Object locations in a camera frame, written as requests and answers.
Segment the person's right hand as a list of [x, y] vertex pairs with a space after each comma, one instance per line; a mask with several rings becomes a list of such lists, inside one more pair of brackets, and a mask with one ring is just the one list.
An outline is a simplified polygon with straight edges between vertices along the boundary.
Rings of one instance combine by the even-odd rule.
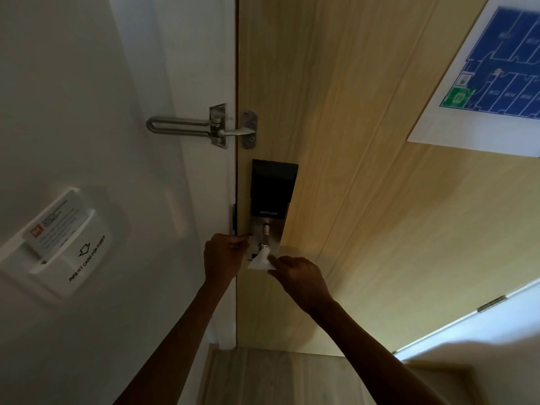
[[273, 276], [293, 301], [308, 315], [334, 302], [318, 266], [303, 257], [268, 256]]

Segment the person's left hand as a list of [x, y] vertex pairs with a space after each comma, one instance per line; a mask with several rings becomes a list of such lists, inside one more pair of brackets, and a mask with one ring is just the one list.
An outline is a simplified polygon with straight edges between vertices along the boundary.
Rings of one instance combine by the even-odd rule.
[[205, 283], [228, 288], [240, 270], [246, 251], [231, 250], [230, 235], [214, 234], [204, 248]]

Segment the white paper tissue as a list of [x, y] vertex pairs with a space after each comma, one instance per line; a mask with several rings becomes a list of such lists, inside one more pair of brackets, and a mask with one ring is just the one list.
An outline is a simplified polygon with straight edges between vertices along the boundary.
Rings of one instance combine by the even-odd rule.
[[259, 253], [257, 253], [257, 255], [253, 257], [247, 268], [256, 271], [274, 271], [275, 267], [268, 259], [270, 255], [271, 249], [268, 246], [263, 245]]

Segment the person's left forearm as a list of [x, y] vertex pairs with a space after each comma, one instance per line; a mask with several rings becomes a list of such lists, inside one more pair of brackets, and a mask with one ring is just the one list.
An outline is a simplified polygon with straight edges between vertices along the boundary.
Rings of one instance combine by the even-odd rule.
[[216, 307], [232, 278], [207, 279], [113, 405], [177, 405]]

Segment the person's right forearm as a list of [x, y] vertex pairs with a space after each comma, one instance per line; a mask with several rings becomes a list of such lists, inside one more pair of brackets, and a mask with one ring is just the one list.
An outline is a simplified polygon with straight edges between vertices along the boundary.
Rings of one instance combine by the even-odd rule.
[[309, 314], [339, 347], [376, 405], [446, 405], [336, 301], [325, 301]]

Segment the black and silver door lock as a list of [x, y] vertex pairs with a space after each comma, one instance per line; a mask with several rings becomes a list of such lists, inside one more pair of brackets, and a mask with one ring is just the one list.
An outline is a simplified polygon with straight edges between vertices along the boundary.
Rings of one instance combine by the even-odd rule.
[[264, 223], [271, 226], [271, 252], [279, 252], [298, 171], [299, 165], [296, 163], [252, 160], [249, 193], [249, 233], [252, 245], [247, 251], [248, 261], [259, 253]]

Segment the silver door guard catch plate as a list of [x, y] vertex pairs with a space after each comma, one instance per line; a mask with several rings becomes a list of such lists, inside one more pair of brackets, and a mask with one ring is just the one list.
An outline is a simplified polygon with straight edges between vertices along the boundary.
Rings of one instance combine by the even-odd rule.
[[258, 116], [252, 110], [246, 109], [240, 116], [240, 127], [237, 129], [220, 129], [218, 131], [218, 146], [227, 149], [227, 137], [240, 138], [243, 149], [255, 149], [257, 145]]

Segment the silver swing bar door guard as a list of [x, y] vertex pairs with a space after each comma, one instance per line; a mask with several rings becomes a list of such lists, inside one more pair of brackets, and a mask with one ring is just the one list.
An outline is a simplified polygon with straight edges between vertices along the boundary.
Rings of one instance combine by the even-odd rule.
[[146, 120], [146, 128], [151, 133], [160, 135], [207, 137], [212, 145], [227, 149], [226, 109], [225, 103], [211, 106], [207, 120], [151, 116]]

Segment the light wooden door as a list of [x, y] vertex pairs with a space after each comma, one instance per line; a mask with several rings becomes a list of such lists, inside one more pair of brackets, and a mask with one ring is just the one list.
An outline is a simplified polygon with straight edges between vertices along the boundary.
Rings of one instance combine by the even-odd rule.
[[540, 159], [409, 142], [518, 133], [538, 121], [438, 108], [497, 4], [540, 0], [238, 0], [238, 103], [259, 116], [239, 149], [238, 228], [252, 162], [299, 166], [280, 254], [391, 352], [540, 279]]

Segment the white key card power holder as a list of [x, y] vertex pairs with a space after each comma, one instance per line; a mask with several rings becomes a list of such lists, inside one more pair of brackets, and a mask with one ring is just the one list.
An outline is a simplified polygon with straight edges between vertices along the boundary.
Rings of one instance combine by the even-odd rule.
[[0, 278], [40, 300], [70, 297], [96, 270], [111, 231], [71, 187], [0, 248]]

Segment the white key card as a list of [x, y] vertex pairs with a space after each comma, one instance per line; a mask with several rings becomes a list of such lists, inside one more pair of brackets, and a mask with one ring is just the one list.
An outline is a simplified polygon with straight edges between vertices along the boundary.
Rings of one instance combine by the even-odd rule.
[[47, 261], [90, 216], [90, 210], [75, 188], [67, 190], [24, 229], [24, 242]]

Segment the silver door hinge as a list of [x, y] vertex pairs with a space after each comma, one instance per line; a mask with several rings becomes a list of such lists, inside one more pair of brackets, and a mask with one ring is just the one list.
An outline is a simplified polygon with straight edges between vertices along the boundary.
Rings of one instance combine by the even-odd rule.
[[499, 296], [496, 299], [493, 299], [493, 300], [489, 301], [488, 303], [485, 303], [482, 306], [478, 307], [476, 309], [476, 312], [477, 313], [483, 313], [483, 312], [485, 312], [485, 311], [487, 311], [487, 310], [489, 310], [489, 309], [491, 309], [491, 308], [493, 308], [493, 307], [495, 307], [495, 306], [497, 306], [497, 305], [499, 305], [499, 304], [501, 304], [501, 303], [503, 303], [503, 302], [505, 302], [507, 300], [508, 300], [508, 297], [506, 295]]

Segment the blue floor plan sign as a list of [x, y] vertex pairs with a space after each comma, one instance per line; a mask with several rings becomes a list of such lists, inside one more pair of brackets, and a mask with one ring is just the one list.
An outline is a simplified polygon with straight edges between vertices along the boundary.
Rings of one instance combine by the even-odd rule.
[[488, 0], [408, 142], [540, 158], [540, 0]]

